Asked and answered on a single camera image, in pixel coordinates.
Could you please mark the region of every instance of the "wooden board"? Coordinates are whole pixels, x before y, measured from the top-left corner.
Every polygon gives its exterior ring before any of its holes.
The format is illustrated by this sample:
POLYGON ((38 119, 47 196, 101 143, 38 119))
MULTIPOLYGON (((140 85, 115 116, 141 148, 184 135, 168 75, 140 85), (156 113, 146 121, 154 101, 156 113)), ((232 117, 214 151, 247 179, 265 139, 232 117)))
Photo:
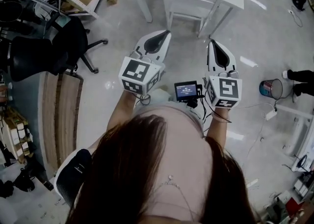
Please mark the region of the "wooden board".
POLYGON ((77 77, 59 75, 54 117, 58 166, 76 149, 82 85, 83 80, 77 77))
POLYGON ((59 168, 54 136, 54 114, 57 83, 58 76, 46 72, 42 109, 43 136, 47 162, 54 171, 57 171, 59 168))

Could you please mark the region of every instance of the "glossy floor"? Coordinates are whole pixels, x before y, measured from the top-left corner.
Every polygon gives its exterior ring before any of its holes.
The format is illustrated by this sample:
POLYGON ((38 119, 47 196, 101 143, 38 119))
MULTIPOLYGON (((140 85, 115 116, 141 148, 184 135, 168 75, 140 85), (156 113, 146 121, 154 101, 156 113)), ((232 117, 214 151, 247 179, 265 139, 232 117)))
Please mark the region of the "glossy floor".
MULTIPOLYGON (((272 110, 269 105, 240 108, 274 103, 274 100, 259 94, 258 86, 262 80, 281 79, 281 72, 287 68, 313 70, 314 14, 310 8, 297 13, 303 23, 300 28, 288 12, 291 0, 244 1, 245 9, 238 11, 227 26, 218 30, 214 39, 233 52, 243 79, 242 101, 231 111, 232 124, 228 125, 226 149, 242 166, 248 183, 258 179, 249 188, 249 194, 252 205, 261 211, 275 193, 290 189, 294 182, 296 174, 282 166, 293 163, 282 149, 291 137, 294 116, 279 112, 275 118, 263 123, 263 112, 272 110), (253 61, 256 66, 243 63, 241 57, 253 61)), ((109 44, 88 52, 94 66, 99 68, 98 74, 91 74, 79 62, 78 73, 84 78, 84 85, 78 119, 78 147, 91 145, 104 133, 122 93, 118 72, 124 56, 129 55, 143 35, 166 29, 162 0, 147 2, 154 19, 151 24, 145 21, 135 0, 118 0, 113 6, 107 6, 102 0, 97 10, 99 19, 86 21, 85 27, 91 29, 89 41, 108 38, 109 44)), ((206 74, 208 39, 198 39, 196 28, 197 24, 189 20, 173 21, 172 41, 165 60, 167 73, 161 81, 161 84, 169 86, 172 94, 173 83, 201 82, 206 74)), ((285 93, 289 93, 291 83, 285 82, 284 86, 285 93)), ((311 113, 313 101, 313 97, 302 95, 297 104, 293 104, 290 98, 279 103, 311 113)))

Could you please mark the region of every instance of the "black office chair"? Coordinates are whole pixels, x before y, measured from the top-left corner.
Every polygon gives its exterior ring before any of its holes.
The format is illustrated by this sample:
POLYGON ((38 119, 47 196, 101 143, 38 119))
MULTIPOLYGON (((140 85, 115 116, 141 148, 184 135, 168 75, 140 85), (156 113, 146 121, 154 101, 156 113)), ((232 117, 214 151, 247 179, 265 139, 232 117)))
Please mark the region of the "black office chair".
POLYGON ((54 27, 59 32, 52 43, 48 39, 15 37, 6 63, 5 54, 0 54, 0 68, 7 72, 6 66, 9 66, 12 80, 18 82, 43 71, 57 75, 70 69, 72 74, 77 69, 78 59, 81 58, 92 73, 98 73, 98 69, 90 65, 84 54, 100 43, 108 44, 108 40, 103 39, 89 45, 86 36, 88 31, 77 17, 63 28, 58 25, 54 27))

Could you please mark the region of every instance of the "pink shirt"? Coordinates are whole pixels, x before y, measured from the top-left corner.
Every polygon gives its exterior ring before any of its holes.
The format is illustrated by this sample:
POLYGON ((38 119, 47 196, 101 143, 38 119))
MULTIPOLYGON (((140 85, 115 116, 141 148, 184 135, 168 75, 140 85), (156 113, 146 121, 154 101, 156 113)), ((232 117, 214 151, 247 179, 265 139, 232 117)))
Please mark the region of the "pink shirt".
POLYGON ((138 114, 155 114, 167 122, 165 151, 146 214, 197 222, 202 215, 212 170, 211 149, 203 139, 202 126, 189 113, 168 106, 145 107, 138 114), (170 175, 182 193, 171 185, 156 190, 170 175))

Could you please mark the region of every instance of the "trash can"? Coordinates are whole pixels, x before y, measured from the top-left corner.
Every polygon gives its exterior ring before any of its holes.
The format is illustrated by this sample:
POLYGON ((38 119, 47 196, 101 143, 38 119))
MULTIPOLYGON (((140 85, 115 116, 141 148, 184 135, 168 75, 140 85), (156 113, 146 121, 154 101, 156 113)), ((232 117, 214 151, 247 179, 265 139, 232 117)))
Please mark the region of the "trash can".
POLYGON ((283 84, 279 79, 265 80, 260 83, 260 93, 276 100, 283 95, 283 84))

